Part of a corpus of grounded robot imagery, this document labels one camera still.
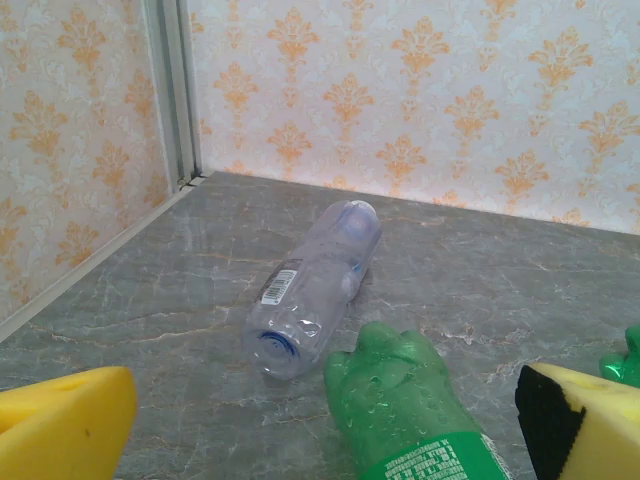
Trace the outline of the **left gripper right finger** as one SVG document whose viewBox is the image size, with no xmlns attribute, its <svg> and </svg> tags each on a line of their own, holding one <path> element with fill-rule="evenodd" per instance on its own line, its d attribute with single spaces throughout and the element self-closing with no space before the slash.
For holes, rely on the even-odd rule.
<svg viewBox="0 0 640 480">
<path fill-rule="evenodd" d="M 640 389 L 533 363 L 515 404 L 537 480 L 640 480 Z"/>
</svg>

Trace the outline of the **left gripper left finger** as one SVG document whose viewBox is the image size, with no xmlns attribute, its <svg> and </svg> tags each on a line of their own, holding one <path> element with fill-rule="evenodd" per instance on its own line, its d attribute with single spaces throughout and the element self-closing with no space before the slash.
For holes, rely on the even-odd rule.
<svg viewBox="0 0 640 480">
<path fill-rule="evenodd" d="M 137 412 L 131 370 L 0 392 L 0 480 L 113 480 Z"/>
</svg>

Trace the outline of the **green bottle yellow cap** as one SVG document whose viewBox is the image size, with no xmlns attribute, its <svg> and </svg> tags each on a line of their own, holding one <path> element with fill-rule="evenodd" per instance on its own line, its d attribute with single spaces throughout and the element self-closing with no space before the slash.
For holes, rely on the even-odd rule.
<svg viewBox="0 0 640 480">
<path fill-rule="evenodd" d="M 640 388 L 640 324 L 625 331 L 627 353 L 612 353 L 599 361 L 600 375 L 607 380 Z"/>
</svg>

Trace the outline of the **green plastic bottle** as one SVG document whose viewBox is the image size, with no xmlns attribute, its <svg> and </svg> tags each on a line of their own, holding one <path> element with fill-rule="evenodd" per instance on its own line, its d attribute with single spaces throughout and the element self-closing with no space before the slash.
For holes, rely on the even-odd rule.
<svg viewBox="0 0 640 480">
<path fill-rule="evenodd" d="M 358 480 L 515 480 L 418 331 L 371 322 L 334 352 L 324 382 Z"/>
</svg>

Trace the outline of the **clear bottle barcode blue cap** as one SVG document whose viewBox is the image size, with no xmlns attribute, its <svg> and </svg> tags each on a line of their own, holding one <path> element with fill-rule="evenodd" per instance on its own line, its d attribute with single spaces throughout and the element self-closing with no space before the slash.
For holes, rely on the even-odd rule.
<svg viewBox="0 0 640 480">
<path fill-rule="evenodd" d="M 356 296 L 382 236 L 372 205 L 329 206 L 253 302 L 243 347 L 259 370 L 290 380 L 310 370 Z"/>
</svg>

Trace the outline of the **aluminium table edge rail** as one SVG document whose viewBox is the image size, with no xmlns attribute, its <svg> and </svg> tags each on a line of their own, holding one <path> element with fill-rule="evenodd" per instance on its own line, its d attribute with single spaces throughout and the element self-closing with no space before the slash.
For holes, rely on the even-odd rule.
<svg viewBox="0 0 640 480">
<path fill-rule="evenodd" d="M 50 305 L 58 297 L 60 297 L 65 291 L 78 283 L 91 271 L 97 268 L 104 260 L 110 255 L 115 253 L 119 248 L 125 245 L 129 240 L 134 238 L 142 230 L 148 227 L 159 216 L 169 210 L 173 205 L 178 203 L 189 192 L 195 189 L 205 177 L 196 177 L 189 183 L 182 186 L 182 188 L 160 206 L 156 207 L 146 216 L 140 218 L 130 227 L 123 230 L 112 240 L 100 247 L 94 254 L 88 259 L 84 260 L 78 267 L 67 272 L 59 280 L 54 282 L 48 288 L 43 290 L 38 296 L 36 296 L 29 303 L 22 306 L 14 314 L 7 319 L 0 321 L 0 344 L 10 337 L 23 325 L 28 323 L 34 316 L 40 313 L 44 308 Z"/>
</svg>

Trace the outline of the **aluminium frame post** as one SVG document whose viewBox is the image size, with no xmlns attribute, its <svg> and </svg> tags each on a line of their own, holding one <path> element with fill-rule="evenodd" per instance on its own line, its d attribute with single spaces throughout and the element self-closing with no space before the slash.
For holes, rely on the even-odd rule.
<svg viewBox="0 0 640 480">
<path fill-rule="evenodd" d="M 171 191 L 203 174 L 187 0 L 142 0 Z"/>
</svg>

